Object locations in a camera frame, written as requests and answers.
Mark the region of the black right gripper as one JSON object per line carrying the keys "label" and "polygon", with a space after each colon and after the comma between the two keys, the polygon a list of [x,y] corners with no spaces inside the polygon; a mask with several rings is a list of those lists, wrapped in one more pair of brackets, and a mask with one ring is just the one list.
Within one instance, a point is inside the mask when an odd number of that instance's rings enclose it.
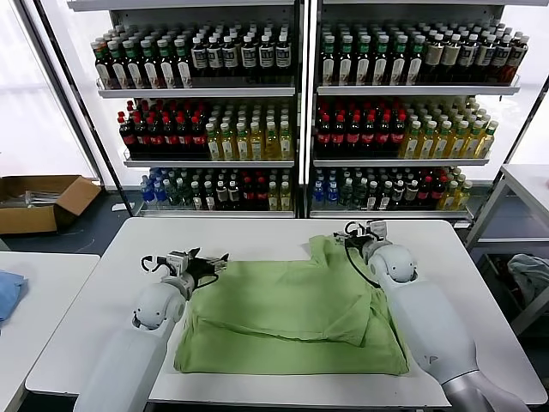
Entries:
{"label": "black right gripper", "polygon": [[350,234],[346,231],[334,232],[335,242],[340,245],[346,245],[348,248],[356,249],[363,253],[364,248],[371,243],[370,234],[360,234],[358,231],[352,231]]}

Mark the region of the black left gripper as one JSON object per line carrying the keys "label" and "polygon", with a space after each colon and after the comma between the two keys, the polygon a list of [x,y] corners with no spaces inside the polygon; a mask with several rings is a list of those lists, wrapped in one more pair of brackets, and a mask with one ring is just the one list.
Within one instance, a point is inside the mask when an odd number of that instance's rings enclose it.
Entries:
{"label": "black left gripper", "polygon": [[187,251],[189,261],[186,272],[192,277],[196,287],[205,287],[214,282],[214,273],[225,270],[229,260],[229,254],[209,259],[197,257],[201,248],[192,248]]}

